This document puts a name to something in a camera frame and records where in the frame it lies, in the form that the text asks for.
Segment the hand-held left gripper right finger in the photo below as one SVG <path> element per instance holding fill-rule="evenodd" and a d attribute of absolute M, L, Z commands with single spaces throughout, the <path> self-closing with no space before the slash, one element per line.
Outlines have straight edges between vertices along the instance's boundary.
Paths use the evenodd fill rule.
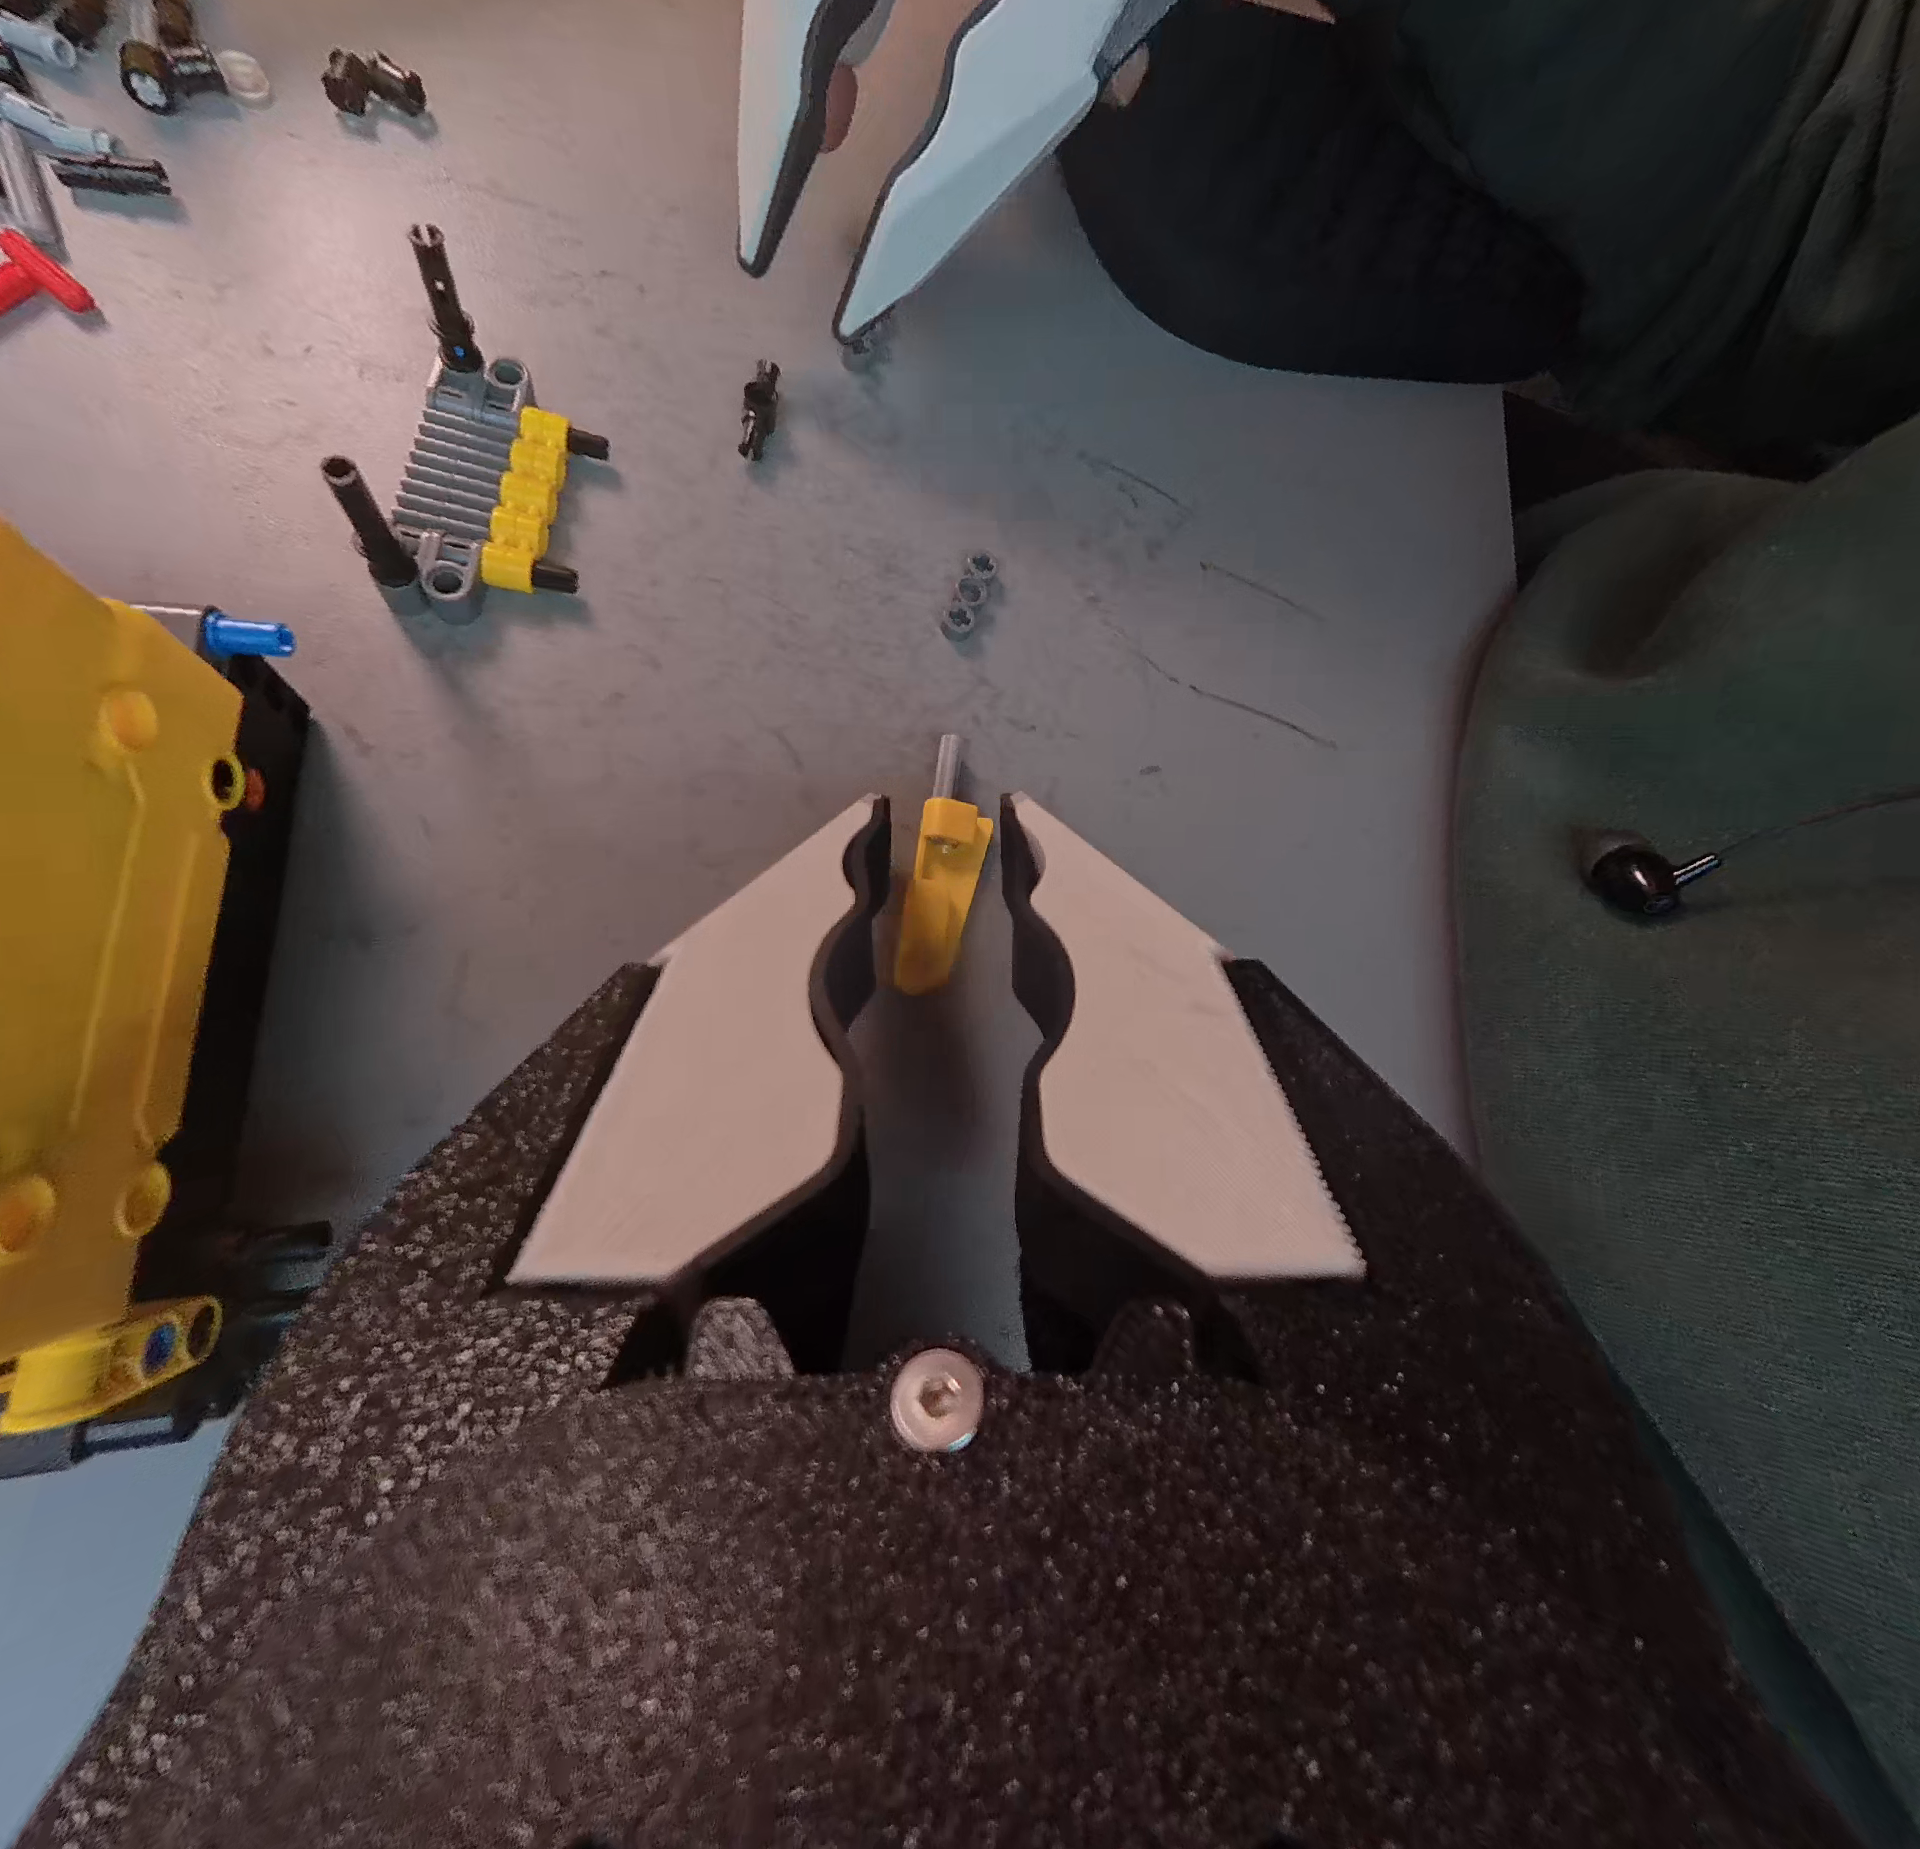
<path fill-rule="evenodd" d="M 999 802 L 1021 1078 L 1016 1238 L 1027 1354 L 1082 1376 L 1135 1306 L 1180 1313 L 1248 1376 L 1237 1300 L 1360 1286 L 1368 1262 L 1251 1011 L 1262 967 L 1028 796 Z"/>

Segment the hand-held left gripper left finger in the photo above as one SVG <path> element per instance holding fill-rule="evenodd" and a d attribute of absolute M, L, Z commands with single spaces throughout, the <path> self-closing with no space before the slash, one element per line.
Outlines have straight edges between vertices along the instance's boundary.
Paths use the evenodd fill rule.
<path fill-rule="evenodd" d="M 798 1372 L 841 1368 L 872 1224 L 850 1033 L 891 860 L 888 798 L 858 798 L 648 961 L 514 1290 L 637 1295 L 680 1347 L 753 1301 Z"/>

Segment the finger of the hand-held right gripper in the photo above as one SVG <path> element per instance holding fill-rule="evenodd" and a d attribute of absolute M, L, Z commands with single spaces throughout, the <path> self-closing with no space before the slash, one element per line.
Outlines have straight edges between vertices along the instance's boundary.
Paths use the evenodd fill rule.
<path fill-rule="evenodd" d="M 819 159 L 831 72 L 874 0 L 742 0 L 737 261 L 765 277 Z"/>
<path fill-rule="evenodd" d="M 1090 112 L 1180 0 L 983 0 L 877 196 L 833 332 L 861 346 Z"/>

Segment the yellow lego bracket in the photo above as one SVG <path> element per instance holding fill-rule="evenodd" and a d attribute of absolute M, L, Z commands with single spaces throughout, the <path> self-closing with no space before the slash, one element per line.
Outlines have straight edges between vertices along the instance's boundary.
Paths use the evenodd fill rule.
<path fill-rule="evenodd" d="M 996 823 L 952 796 L 924 802 L 911 874 L 900 902 L 894 989 L 920 997 L 946 987 Z"/>

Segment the yellow black lego model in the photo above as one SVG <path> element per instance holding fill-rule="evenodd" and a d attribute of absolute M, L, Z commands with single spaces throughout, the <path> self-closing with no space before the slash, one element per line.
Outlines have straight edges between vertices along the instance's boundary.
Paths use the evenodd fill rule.
<path fill-rule="evenodd" d="M 319 1281 L 237 1166 L 310 712 L 295 639 L 3 535 L 3 1478 L 225 1417 Z"/>

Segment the pile of small lego pins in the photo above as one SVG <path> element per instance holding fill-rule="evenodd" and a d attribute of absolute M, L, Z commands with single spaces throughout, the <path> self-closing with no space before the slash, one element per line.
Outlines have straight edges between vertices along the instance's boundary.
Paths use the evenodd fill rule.
<path fill-rule="evenodd" d="M 62 118 L 157 159 L 166 196 L 50 188 L 67 263 L 99 301 L 50 300 L 4 318 L 4 394 L 49 398 L 94 372 L 262 372 L 316 394 L 414 394 L 428 327 L 405 229 L 455 225 L 485 8 L 472 0 L 197 0 L 214 49 L 251 53 L 264 105 L 188 98 L 138 110 L 114 46 L 150 0 L 119 0 L 102 46 L 72 71 L 34 71 Z"/>

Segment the grey yellow lego subassembly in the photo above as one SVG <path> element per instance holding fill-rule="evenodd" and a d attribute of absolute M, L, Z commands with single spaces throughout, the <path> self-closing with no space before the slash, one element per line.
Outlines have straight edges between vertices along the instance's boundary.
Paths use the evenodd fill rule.
<path fill-rule="evenodd" d="M 611 443 L 542 408 L 529 367 L 488 356 L 461 300 L 438 225 L 408 233 L 423 282 L 437 363 L 397 477 L 381 507 L 359 465 L 321 461 L 375 590 L 401 619 L 475 623 L 488 595 L 580 597 L 580 573 L 551 550 L 574 462 Z"/>

